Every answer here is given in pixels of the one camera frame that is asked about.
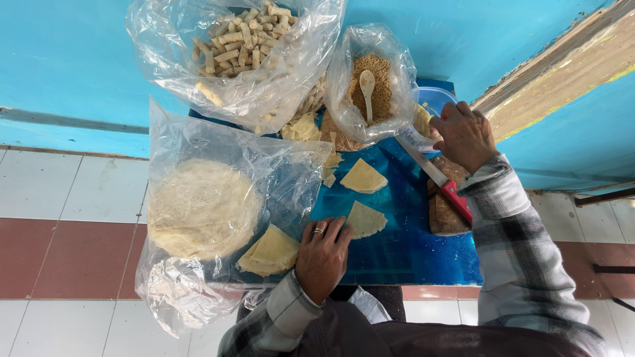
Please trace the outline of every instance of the shirt sleeve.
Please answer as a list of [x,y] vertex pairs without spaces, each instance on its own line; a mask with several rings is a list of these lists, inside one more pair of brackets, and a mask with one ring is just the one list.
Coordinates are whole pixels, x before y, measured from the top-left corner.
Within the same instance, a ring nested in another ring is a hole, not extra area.
[[295,270],[273,289],[266,304],[258,305],[223,336],[219,356],[277,356],[300,344],[302,333],[322,315],[324,302],[316,305],[304,293]]
[[457,194],[472,211],[484,280],[479,325],[552,333],[592,356],[604,356],[604,340],[586,325],[589,311],[573,298],[575,282],[507,158],[491,159]]

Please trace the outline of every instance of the floor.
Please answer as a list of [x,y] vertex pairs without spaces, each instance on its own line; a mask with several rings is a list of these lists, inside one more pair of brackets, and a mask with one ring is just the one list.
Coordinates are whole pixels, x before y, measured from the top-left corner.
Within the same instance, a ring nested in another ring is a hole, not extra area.
[[[0,150],[0,357],[215,354],[235,316],[176,340],[134,292],[147,176],[147,161]],[[605,300],[635,304],[635,280],[591,271],[635,265],[634,202],[530,198],[609,355],[635,357],[635,313]],[[476,324],[476,286],[403,290],[408,321]]]

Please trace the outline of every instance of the shirt cuff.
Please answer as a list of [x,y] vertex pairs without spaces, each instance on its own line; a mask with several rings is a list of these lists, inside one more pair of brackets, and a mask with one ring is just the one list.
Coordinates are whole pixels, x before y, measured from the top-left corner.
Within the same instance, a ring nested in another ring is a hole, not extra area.
[[304,293],[295,269],[289,272],[271,292],[267,300],[267,313],[274,325],[285,335],[296,339],[311,321],[322,315],[324,302],[316,305]]
[[496,220],[517,215],[531,202],[504,154],[496,155],[474,176],[459,185],[457,194],[467,199],[474,220]]

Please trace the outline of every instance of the red floor tile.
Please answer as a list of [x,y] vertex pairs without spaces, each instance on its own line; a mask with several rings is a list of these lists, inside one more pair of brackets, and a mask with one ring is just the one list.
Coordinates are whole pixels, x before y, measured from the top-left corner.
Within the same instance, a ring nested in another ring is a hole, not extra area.
[[[615,243],[588,243],[589,254],[595,264],[601,266],[635,266],[635,245]],[[609,297],[635,298],[635,274],[594,275],[603,282]]]
[[147,225],[137,225],[135,240],[132,242],[132,249],[130,250],[130,256],[128,257],[128,265],[126,266],[126,272],[123,276],[123,283],[121,283],[119,299],[139,299],[139,295],[137,295],[137,293],[135,292],[135,275],[137,272],[139,257],[141,256],[141,251],[144,248],[145,236],[147,235],[147,233]]
[[134,224],[60,221],[34,299],[116,299]]
[[401,287],[404,300],[455,300],[455,286],[439,285],[405,285]]
[[0,299],[27,298],[56,220],[0,218]]
[[477,300],[480,291],[480,286],[457,286],[457,299]]

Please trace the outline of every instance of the spoon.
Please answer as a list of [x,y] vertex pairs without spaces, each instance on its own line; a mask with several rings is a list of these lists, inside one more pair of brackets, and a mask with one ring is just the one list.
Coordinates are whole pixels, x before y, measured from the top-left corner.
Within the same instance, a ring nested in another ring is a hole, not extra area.
[[364,95],[364,100],[366,101],[366,121],[372,123],[373,107],[370,103],[370,96],[373,94],[373,90],[375,89],[375,75],[366,69],[359,75],[359,86],[361,87],[361,92]]

